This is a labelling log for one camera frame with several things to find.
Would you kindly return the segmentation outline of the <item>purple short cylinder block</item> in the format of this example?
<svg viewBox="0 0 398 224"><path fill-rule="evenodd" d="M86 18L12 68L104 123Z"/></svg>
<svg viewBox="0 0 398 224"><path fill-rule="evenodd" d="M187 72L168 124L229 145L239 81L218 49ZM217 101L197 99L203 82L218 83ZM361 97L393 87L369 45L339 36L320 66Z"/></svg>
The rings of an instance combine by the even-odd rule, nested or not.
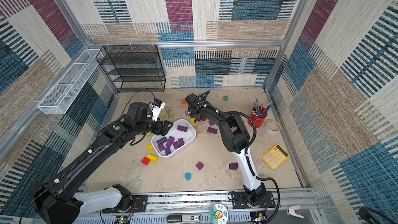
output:
<svg viewBox="0 0 398 224"><path fill-rule="evenodd" d="M177 127L177 130L182 131L182 132L187 132L188 131L188 127L183 126L183 125L179 125Z"/></svg>

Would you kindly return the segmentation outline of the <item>white plastic storage bin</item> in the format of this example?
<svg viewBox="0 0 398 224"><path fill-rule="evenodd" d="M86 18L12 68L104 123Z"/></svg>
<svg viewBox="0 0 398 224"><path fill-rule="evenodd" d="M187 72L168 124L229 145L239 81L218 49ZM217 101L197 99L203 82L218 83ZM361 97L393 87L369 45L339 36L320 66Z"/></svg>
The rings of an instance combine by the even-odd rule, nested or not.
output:
<svg viewBox="0 0 398 224"><path fill-rule="evenodd" d="M196 135L195 128L187 120L179 119L166 136L154 135L151 145L159 157L170 159L193 143Z"/></svg>

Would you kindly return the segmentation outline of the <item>purple rectangular block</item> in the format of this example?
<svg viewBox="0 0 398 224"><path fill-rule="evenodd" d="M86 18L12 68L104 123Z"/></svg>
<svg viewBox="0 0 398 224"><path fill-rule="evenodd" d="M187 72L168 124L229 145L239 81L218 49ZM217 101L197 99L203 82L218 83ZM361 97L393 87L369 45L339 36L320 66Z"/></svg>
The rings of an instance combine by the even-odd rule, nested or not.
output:
<svg viewBox="0 0 398 224"><path fill-rule="evenodd" d="M207 129L207 132L208 132L208 133L211 133L211 134L217 134L218 130L215 129L215 128L209 127L209 128Z"/></svg>
<svg viewBox="0 0 398 224"><path fill-rule="evenodd" d="M166 147L171 147L174 142L175 142L175 138L173 136L170 136L166 142Z"/></svg>

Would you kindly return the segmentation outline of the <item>purple cube block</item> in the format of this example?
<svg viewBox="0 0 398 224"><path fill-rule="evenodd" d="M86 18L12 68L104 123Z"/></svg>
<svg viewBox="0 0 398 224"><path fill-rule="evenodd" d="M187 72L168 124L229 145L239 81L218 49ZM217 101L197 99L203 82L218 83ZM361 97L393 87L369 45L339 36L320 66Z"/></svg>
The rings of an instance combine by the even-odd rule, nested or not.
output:
<svg viewBox="0 0 398 224"><path fill-rule="evenodd" d="M165 148L165 154L168 156L168 155L170 155L171 153L172 153L172 151L171 151L171 148L170 147L167 147L167 148Z"/></svg>

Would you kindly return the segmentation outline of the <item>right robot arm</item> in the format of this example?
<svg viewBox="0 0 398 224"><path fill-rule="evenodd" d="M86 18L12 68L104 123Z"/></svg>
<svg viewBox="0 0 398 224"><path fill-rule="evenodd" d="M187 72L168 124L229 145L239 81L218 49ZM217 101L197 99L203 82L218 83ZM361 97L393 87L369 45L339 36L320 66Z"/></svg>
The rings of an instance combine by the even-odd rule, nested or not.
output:
<svg viewBox="0 0 398 224"><path fill-rule="evenodd" d="M238 111L223 112L217 109L206 100L209 93L206 91L198 96L192 93L185 98L189 116L196 120L208 119L218 126L225 148L234 155L240 168L248 206L254 208L267 203L269 207L278 211L278 184L271 177L259 177L251 157L250 146L257 136L255 125L252 124L253 134L250 135L242 120L244 117L252 121L250 117Z"/></svg>

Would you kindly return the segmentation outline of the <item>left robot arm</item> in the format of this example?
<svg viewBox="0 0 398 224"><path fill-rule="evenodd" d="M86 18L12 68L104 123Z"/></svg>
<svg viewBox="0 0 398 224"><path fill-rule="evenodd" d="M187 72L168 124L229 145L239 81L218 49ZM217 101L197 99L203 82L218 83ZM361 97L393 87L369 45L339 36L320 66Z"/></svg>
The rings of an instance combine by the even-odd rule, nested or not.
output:
<svg viewBox="0 0 398 224"><path fill-rule="evenodd" d="M103 209L130 212L133 207L131 193L121 185L87 195L79 195L77 190L103 162L128 142L133 143L136 136L166 135L173 124L160 120L164 107L165 103L159 99L150 104L130 104L127 113L104 127L93 144L69 166L45 183L37 181L29 188L35 212L47 224L71 224L81 216Z"/></svg>

